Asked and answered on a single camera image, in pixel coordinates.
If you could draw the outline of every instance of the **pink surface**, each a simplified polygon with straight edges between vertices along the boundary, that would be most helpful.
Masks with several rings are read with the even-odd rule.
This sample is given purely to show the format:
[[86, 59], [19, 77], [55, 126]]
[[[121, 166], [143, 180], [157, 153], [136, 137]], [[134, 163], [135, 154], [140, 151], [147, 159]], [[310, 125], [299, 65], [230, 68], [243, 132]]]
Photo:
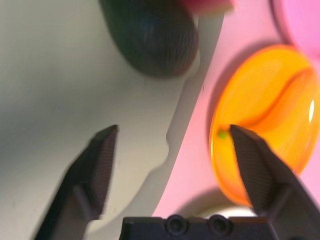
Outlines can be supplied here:
[[283, 33], [310, 56], [320, 58], [320, 1], [273, 0]]
[[[166, 218], [193, 198], [218, 188], [209, 154], [209, 129], [215, 104], [226, 82], [248, 56], [281, 42], [268, 0], [238, 0], [235, 10], [225, 15], [202, 91], [153, 216]], [[320, 187], [316, 183], [316, 179], [320, 180], [319, 157], [320, 141], [301, 177], [320, 204]]]

